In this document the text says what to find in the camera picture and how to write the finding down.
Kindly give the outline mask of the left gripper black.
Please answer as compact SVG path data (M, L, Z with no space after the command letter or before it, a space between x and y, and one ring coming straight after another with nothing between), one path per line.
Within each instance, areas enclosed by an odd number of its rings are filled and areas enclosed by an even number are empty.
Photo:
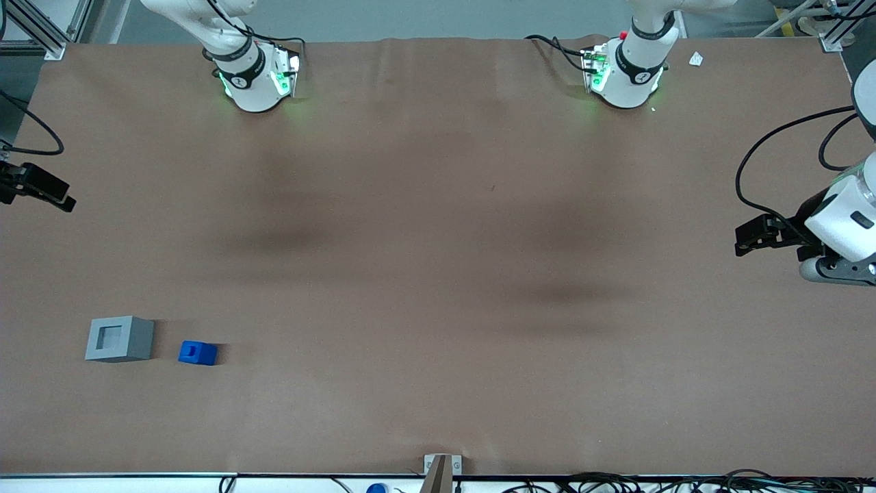
M808 250L824 250L826 246L805 221L809 219L828 196L828 188L806 199L794 215L778 219L772 214L761 214L735 228L736 257L748 255L760 249L785 249L801 247Z

